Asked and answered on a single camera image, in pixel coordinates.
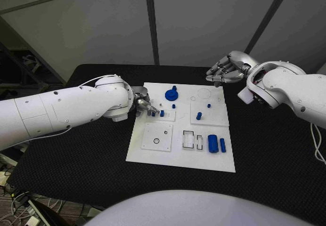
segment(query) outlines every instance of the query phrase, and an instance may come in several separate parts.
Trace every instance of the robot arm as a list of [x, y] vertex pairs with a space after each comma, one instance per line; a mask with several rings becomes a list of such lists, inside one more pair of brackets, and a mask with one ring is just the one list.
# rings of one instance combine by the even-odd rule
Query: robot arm
[[138, 115], [144, 110], [158, 112], [149, 100], [145, 87], [133, 89], [118, 75], [107, 75], [96, 87], [79, 86], [0, 101], [0, 150], [102, 116], [122, 121], [135, 105]]
[[247, 78], [247, 87], [239, 93], [247, 104], [259, 100], [275, 109], [286, 103], [302, 119], [326, 129], [325, 75], [307, 74], [289, 62], [272, 61], [262, 64], [240, 51], [230, 53], [207, 75], [207, 80], [216, 82], [216, 86]]

